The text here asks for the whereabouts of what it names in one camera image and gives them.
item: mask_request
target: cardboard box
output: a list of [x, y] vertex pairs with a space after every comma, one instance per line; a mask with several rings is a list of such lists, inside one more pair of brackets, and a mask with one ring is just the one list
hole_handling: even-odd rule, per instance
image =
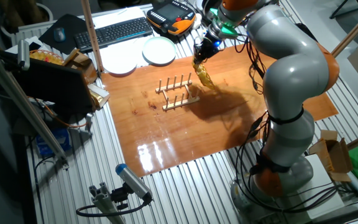
[[98, 77], [92, 60], [83, 53], [80, 53], [80, 50], [78, 49], [74, 49], [62, 65], [64, 67], [74, 68], [82, 71], [86, 84], [94, 83]]
[[310, 147], [310, 154], [317, 154], [332, 180], [350, 182], [347, 175], [353, 169], [345, 139], [337, 141], [336, 131], [321, 131], [320, 140]]

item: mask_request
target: orange controller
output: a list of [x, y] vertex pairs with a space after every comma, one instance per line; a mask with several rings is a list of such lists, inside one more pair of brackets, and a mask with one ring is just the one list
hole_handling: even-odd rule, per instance
[[181, 35], [191, 28], [196, 18], [195, 12], [176, 1], [159, 4], [146, 14], [147, 20], [165, 33]]

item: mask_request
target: mouse pad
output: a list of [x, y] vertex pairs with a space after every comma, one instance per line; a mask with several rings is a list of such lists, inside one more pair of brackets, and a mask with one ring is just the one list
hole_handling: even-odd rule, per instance
[[[65, 29], [66, 40], [63, 42], [56, 42], [53, 38], [53, 31], [56, 28], [62, 27]], [[83, 19], [76, 16], [66, 14], [54, 23], [40, 38], [43, 43], [61, 51], [64, 54], [70, 54], [76, 48], [74, 35], [86, 32], [86, 23]]]

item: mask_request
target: white plate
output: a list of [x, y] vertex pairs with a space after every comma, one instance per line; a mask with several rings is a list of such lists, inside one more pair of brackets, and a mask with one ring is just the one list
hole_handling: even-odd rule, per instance
[[143, 46], [143, 57], [152, 65], [168, 65], [176, 54], [175, 44], [165, 37], [150, 38]]
[[133, 72], [143, 59], [141, 49], [146, 40], [147, 37], [141, 37], [100, 49], [104, 69], [119, 77]]

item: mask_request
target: metal rod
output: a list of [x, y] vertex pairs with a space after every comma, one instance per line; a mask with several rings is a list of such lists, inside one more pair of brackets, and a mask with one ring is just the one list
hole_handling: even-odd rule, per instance
[[334, 57], [337, 57], [349, 43], [358, 35], [358, 24], [348, 33], [348, 35], [335, 47], [331, 52]]
[[38, 112], [36, 112], [33, 105], [29, 102], [26, 94], [11, 72], [5, 71], [4, 65], [0, 61], [0, 84], [5, 89], [7, 94], [12, 98], [13, 102], [22, 111], [24, 116], [29, 120], [34, 129], [41, 135], [53, 153], [62, 160], [63, 163], [67, 162], [67, 157], [56, 140], [55, 136], [49, 130], [48, 126], [42, 120]]
[[93, 54], [96, 59], [96, 64], [98, 66], [98, 71], [104, 72], [102, 58], [100, 56], [98, 38], [96, 37], [96, 31], [94, 29], [94, 24], [93, 24], [93, 20], [92, 20], [92, 12], [91, 12], [91, 8], [90, 8], [90, 2], [88, 0], [81, 0], [81, 5], [82, 5], [82, 10], [84, 12], [86, 28], [88, 29], [89, 37], [91, 40]]

